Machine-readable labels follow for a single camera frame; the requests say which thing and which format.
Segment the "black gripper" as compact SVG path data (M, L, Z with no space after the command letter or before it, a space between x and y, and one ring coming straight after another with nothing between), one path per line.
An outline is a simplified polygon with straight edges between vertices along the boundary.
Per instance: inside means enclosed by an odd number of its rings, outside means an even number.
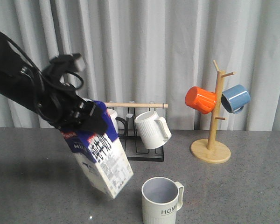
M106 106L101 101L86 101L71 84L36 77L36 113L57 129L77 128L96 134L107 131Z

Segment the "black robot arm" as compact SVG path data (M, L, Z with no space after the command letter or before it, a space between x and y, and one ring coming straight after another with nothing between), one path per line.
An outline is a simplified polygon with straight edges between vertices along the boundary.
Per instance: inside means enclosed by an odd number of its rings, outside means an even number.
M61 83L64 74L83 70L81 54L59 55L39 70L23 50L0 32L0 94L35 112L57 129L69 128L103 135L107 122L98 103L76 94L80 86Z

